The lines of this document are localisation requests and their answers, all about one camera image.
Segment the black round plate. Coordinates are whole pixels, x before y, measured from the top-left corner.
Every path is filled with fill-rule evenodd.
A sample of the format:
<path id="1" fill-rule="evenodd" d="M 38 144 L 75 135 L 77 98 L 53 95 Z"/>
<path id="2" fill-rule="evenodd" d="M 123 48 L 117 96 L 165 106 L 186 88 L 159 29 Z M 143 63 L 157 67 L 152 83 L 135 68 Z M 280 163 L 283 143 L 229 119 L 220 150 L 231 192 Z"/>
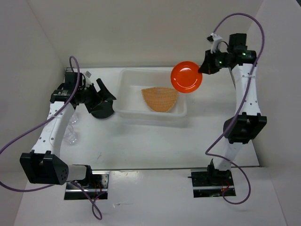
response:
<path id="1" fill-rule="evenodd" d="M 113 100 L 105 100 L 99 104 L 92 112 L 92 116 L 97 119 L 107 119 L 111 117 L 115 112 L 112 108 Z"/>

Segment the orange round plate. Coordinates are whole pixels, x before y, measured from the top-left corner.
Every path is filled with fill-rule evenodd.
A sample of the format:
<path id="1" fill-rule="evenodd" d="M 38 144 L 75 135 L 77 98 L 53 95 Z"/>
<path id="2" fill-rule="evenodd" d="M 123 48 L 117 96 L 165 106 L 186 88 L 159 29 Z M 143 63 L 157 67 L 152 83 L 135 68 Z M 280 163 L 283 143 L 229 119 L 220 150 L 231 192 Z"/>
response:
<path id="1" fill-rule="evenodd" d="M 173 88 L 185 94 L 196 91 L 203 80 L 203 75 L 198 72 L 198 69 L 199 66 L 192 61 L 178 63 L 170 75 Z"/>

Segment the clear plastic cup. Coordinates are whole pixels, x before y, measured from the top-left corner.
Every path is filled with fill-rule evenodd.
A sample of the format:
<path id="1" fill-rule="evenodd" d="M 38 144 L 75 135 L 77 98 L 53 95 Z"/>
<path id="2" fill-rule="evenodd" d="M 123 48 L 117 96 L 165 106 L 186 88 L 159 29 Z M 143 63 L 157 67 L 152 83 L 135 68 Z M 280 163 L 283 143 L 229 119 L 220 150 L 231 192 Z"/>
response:
<path id="1" fill-rule="evenodd" d="M 74 128 L 71 124 L 67 125 L 64 132 L 63 140 L 71 145 L 77 141 L 77 134 L 74 131 Z"/>
<path id="2" fill-rule="evenodd" d="M 79 119 L 78 114 L 77 114 L 77 112 L 75 112 L 75 113 L 71 116 L 71 118 L 70 118 L 70 120 L 69 120 L 69 123 L 70 123 L 70 124 L 75 124 L 75 123 L 78 121 L 78 119 Z"/>

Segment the woven bamboo triangular basket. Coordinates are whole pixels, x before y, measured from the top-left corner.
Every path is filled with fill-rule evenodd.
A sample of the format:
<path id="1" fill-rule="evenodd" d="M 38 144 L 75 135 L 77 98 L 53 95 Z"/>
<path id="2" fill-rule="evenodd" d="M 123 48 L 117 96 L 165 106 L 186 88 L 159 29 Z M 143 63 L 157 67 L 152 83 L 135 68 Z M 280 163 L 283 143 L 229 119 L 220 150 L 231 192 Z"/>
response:
<path id="1" fill-rule="evenodd" d="M 169 87 L 152 87 L 141 90 L 146 105 L 155 112 L 170 111 L 178 98 L 178 91 Z"/>

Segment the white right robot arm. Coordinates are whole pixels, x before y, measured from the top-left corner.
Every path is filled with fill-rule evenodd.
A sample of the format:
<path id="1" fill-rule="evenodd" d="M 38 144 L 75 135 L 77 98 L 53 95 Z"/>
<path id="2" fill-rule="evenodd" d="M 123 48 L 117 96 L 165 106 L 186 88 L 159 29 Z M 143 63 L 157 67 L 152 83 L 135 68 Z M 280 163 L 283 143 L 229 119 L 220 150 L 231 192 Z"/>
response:
<path id="1" fill-rule="evenodd" d="M 235 84 L 235 115 L 223 125 L 222 140 L 225 143 L 221 155 L 212 154 L 207 167 L 206 180 L 210 185 L 220 185 L 230 177 L 231 163 L 235 160 L 243 145 L 256 138 L 267 124 L 258 105 L 256 91 L 257 54 L 248 50 L 246 34 L 230 35 L 227 51 L 221 52 L 219 45 L 223 38 L 211 33 L 207 40 L 210 50 L 205 52 L 205 59 L 200 73 L 214 74 L 222 68 L 228 68 Z"/>

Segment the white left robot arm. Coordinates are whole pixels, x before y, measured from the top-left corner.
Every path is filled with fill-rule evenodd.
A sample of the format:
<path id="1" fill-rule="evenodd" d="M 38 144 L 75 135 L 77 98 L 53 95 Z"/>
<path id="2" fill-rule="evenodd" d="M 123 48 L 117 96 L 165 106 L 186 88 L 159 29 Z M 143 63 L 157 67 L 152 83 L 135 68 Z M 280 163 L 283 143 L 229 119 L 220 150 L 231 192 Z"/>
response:
<path id="1" fill-rule="evenodd" d="M 86 74 L 66 72 L 64 82 L 51 94 L 48 122 L 44 126 L 38 141 L 28 153 L 20 157 L 21 166 L 33 184 L 63 185 L 76 180 L 83 188 L 89 188 L 94 177 L 89 165 L 67 165 L 60 159 L 60 149 L 69 125 L 78 105 L 84 104 L 88 113 L 97 119 L 106 119 L 113 115 L 113 94 L 103 81 L 96 80 L 100 90 Z"/>

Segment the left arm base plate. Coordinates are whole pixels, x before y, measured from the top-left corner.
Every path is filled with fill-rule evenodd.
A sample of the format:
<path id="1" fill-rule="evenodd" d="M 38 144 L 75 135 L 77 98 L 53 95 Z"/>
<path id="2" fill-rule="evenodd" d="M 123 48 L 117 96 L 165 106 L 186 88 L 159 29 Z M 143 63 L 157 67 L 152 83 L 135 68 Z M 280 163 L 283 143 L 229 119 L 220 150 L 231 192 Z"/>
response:
<path id="1" fill-rule="evenodd" d="M 81 187 L 92 199 L 107 200 L 108 199 L 108 188 L 109 188 L 109 171 L 94 170 L 92 171 L 93 180 L 89 185 Z M 87 200 L 84 193 L 75 185 L 68 182 L 65 187 L 64 200 Z"/>

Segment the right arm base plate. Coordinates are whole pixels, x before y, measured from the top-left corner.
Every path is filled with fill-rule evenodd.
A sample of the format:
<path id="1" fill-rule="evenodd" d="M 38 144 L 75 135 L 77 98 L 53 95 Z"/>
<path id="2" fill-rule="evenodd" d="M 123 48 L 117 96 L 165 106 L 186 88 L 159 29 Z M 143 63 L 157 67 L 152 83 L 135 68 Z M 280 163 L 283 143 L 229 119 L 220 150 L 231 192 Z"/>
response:
<path id="1" fill-rule="evenodd" d="M 223 192 L 224 196 L 236 196 L 230 171 L 221 178 L 211 178 L 206 169 L 192 169 L 188 178 L 192 182 L 194 198 L 222 197 Z"/>

